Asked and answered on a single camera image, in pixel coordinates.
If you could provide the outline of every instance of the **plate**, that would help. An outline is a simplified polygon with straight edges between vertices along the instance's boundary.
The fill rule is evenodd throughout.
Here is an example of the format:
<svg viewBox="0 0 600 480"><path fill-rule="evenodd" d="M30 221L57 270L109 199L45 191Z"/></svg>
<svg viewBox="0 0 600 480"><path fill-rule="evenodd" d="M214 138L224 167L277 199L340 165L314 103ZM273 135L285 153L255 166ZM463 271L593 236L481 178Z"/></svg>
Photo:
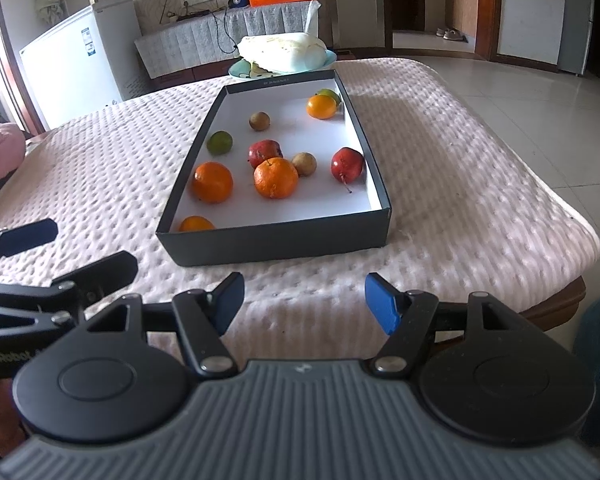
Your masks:
<svg viewBox="0 0 600 480"><path fill-rule="evenodd" d="M321 66L320 68L317 68L316 70L325 70L325 69L329 68L336 61L336 58L337 58L337 55L335 52L332 52L331 50L327 50L326 62L324 63L323 66ZM246 61L244 59L241 59L240 61L237 61L231 65L231 68L229 69L229 75L235 79L244 81L244 80L265 79L267 77L273 77L276 75L291 75L292 73L300 73L300 72L290 72L290 73L267 72L262 75L251 76L250 71L251 71L251 63L249 63L248 61ZM303 70L302 72L313 72L313 71L312 70Z"/></svg>

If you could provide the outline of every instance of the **green lime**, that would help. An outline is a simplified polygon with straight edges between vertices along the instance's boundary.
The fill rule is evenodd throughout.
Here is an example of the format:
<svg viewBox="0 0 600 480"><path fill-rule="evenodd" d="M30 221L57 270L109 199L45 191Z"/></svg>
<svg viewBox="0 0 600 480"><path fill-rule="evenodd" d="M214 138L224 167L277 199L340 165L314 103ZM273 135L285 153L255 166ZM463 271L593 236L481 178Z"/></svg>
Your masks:
<svg viewBox="0 0 600 480"><path fill-rule="evenodd" d="M229 153L234 145L234 139L229 133L220 130L214 133L206 141L206 148L213 156Z"/></svg>
<svg viewBox="0 0 600 480"><path fill-rule="evenodd" d="M322 90L318 90L316 92L316 95L328 95L331 99L336 101L337 106L340 106L340 103L342 102L342 99L340 98L340 96L338 94L336 94L336 92L334 92L333 90L329 90L328 88L323 88Z"/></svg>

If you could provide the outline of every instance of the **refrigerator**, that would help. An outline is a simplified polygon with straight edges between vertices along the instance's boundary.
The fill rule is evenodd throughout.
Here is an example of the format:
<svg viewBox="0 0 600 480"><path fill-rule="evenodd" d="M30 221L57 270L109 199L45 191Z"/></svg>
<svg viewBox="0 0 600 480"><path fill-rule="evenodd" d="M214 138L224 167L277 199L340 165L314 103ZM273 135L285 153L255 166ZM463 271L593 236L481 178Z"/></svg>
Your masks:
<svg viewBox="0 0 600 480"><path fill-rule="evenodd" d="M594 0L564 0L558 68L583 75L589 57Z"/></svg>
<svg viewBox="0 0 600 480"><path fill-rule="evenodd" d="M77 12L20 51L27 86L47 129L150 92L136 53L133 0Z"/></svg>

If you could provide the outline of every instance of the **bed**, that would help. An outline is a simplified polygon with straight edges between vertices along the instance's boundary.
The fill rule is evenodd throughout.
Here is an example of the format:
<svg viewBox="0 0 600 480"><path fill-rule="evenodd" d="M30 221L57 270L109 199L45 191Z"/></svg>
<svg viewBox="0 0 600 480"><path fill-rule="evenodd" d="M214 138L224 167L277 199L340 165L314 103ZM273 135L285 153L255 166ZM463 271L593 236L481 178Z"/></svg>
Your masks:
<svg viewBox="0 0 600 480"><path fill-rule="evenodd" d="M238 270L246 300L224 342L240 362L375 354L386 336L363 299L372 271L400 290L420 288L444 301L488 290L536 317L573 310L573 298L584 293L579 277L600 256L591 225L432 69L391 58L335 68L392 200L386 247L188 269L171 261L155 227L207 109L233 82L225 77L149 94L52 131L1 190L0 227L50 217L60 235L1 261L0 282L45 285L127 250L139 260L128 290L164 301ZM562 298L561 308L548 298ZM167 350L175 345L171 335L152 341Z"/></svg>

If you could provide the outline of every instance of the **metal screw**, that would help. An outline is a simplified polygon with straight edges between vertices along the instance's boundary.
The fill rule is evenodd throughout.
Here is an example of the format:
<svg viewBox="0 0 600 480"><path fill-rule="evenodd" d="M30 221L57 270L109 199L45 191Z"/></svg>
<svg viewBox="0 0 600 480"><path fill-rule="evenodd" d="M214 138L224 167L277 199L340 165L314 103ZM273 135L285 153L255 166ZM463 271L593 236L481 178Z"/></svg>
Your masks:
<svg viewBox="0 0 600 480"><path fill-rule="evenodd" d="M234 362L228 357L214 355L202 359L202 362L200 363L200 368L202 368L205 372L220 374L222 372L230 370L233 365Z"/></svg>
<svg viewBox="0 0 600 480"><path fill-rule="evenodd" d="M407 361L397 355L387 355L376 359L374 367L379 372L393 374L403 371L407 367Z"/></svg>
<svg viewBox="0 0 600 480"><path fill-rule="evenodd" d="M51 322L58 326L66 325L73 320L74 318L72 318L71 314L69 314L66 310L60 310L51 316Z"/></svg>

